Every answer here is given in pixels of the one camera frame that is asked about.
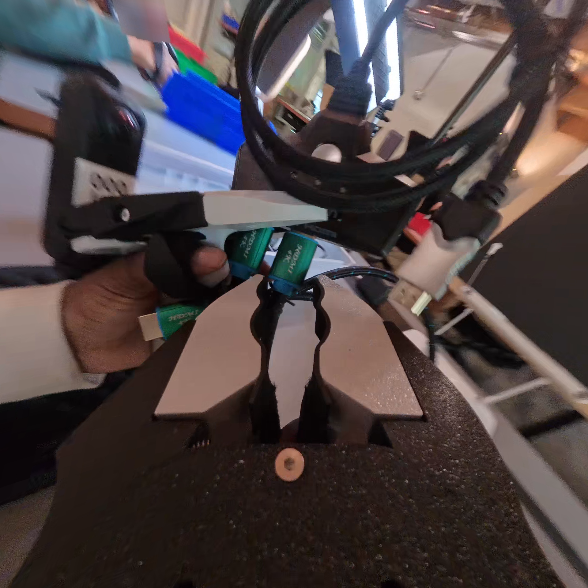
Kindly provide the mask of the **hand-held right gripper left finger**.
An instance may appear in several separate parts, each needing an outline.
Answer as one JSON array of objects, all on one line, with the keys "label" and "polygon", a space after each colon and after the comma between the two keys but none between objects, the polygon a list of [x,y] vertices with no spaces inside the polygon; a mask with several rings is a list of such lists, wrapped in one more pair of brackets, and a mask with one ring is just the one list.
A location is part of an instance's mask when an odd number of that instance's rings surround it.
[{"label": "hand-held right gripper left finger", "polygon": [[269,356],[281,309],[263,276],[214,301],[194,323],[153,415],[192,422],[192,443],[278,442]]}]

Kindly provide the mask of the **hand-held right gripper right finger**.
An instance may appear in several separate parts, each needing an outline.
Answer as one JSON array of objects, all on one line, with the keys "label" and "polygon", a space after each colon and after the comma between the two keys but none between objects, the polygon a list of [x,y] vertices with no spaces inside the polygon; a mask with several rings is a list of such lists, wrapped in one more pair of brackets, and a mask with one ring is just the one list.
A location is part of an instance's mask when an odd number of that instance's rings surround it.
[{"label": "hand-held right gripper right finger", "polygon": [[423,409],[385,322],[366,302],[320,275],[313,288],[312,374],[299,443],[392,443],[386,425],[423,420]]}]

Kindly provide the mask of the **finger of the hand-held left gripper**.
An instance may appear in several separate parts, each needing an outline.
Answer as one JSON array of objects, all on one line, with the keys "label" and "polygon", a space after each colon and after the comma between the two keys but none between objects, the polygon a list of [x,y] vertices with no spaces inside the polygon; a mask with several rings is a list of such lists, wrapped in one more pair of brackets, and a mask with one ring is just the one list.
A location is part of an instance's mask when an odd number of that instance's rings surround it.
[{"label": "finger of the hand-held left gripper", "polygon": [[284,192],[271,190],[230,190],[207,192],[202,196],[209,227],[249,230],[295,226],[328,219],[324,208],[302,202]]}]

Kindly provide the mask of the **person's left forearm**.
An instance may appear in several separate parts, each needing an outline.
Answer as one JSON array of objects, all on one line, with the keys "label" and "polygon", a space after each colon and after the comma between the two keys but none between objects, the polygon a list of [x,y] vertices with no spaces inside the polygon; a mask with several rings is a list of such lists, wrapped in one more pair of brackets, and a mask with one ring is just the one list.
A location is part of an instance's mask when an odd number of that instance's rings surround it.
[{"label": "person's left forearm", "polygon": [[91,390],[105,374],[81,371],[62,325],[69,281],[1,290],[1,403]]}]

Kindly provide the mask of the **another person's forearm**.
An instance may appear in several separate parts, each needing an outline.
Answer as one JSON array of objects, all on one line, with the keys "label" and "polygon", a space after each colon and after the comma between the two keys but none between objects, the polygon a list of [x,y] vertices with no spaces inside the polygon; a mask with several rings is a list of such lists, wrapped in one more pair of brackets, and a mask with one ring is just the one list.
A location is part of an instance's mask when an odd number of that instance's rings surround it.
[{"label": "another person's forearm", "polygon": [[175,57],[163,42],[142,40],[132,35],[127,36],[131,60],[158,86],[163,86],[168,79],[179,72]]}]

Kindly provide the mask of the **person's left hand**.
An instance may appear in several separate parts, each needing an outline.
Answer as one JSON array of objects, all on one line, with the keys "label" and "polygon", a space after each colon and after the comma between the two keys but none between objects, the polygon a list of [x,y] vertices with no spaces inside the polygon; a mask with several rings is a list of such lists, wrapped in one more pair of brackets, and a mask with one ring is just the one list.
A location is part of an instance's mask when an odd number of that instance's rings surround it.
[{"label": "person's left hand", "polygon": [[62,328],[82,373],[135,369],[150,356],[139,317],[156,309],[160,293],[144,265],[145,253],[138,252],[65,285]]}]

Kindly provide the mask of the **blue plastic bin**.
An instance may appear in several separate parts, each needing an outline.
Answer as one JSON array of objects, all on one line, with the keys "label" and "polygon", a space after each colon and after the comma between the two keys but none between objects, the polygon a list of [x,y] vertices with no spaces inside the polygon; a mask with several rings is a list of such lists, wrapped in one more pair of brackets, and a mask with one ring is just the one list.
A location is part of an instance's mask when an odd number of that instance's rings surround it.
[{"label": "blue plastic bin", "polygon": [[236,155],[245,142],[240,101],[193,71],[175,73],[163,87],[167,117]]}]

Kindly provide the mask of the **green plastic bin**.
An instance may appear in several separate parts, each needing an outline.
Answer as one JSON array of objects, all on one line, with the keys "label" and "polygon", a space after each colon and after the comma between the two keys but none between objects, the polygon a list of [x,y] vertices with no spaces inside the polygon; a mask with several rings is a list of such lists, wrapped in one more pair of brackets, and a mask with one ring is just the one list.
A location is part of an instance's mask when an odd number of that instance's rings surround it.
[{"label": "green plastic bin", "polygon": [[193,74],[207,80],[212,85],[217,85],[217,76],[213,72],[199,64],[190,56],[185,55],[179,49],[174,49],[174,51],[178,60],[178,67],[183,75],[187,75],[188,72],[192,72]]}]

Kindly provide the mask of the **grey monitor stand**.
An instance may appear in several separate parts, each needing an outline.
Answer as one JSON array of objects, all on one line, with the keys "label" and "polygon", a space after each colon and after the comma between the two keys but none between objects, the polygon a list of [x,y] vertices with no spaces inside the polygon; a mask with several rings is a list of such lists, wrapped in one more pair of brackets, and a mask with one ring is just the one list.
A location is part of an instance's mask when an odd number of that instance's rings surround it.
[{"label": "grey monitor stand", "polygon": [[312,1],[279,1],[266,20],[269,26],[277,17],[285,18],[268,48],[261,51],[255,94],[264,104],[277,97],[311,46],[310,31],[317,20],[311,5]]}]

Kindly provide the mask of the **LED light panel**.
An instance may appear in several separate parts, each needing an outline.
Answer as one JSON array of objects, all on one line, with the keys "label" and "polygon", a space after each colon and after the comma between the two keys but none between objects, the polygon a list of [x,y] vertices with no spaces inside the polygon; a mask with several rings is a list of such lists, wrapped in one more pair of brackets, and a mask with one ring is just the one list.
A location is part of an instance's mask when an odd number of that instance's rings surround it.
[{"label": "LED light panel", "polygon": [[[331,1],[342,74],[347,75],[362,55],[378,19],[390,1]],[[386,100],[397,100],[403,92],[401,24],[397,17],[389,26],[370,64],[371,112]]]}]

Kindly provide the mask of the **black light stand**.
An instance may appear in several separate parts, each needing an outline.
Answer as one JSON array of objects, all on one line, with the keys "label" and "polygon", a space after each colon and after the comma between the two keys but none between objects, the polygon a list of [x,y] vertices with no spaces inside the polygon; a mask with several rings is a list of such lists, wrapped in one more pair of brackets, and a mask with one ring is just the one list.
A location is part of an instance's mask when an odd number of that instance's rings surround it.
[{"label": "black light stand", "polygon": [[445,137],[454,128],[455,124],[466,112],[467,108],[474,101],[474,99],[480,94],[483,87],[489,82],[492,76],[494,76],[504,60],[511,54],[515,45],[516,37],[515,34],[512,33],[509,35],[502,47],[496,52],[494,57],[492,57],[490,62],[485,66],[484,70],[482,70],[481,74],[474,81],[471,88],[460,99],[442,126],[438,129],[437,133],[432,138],[433,143],[438,143],[445,140]]}]

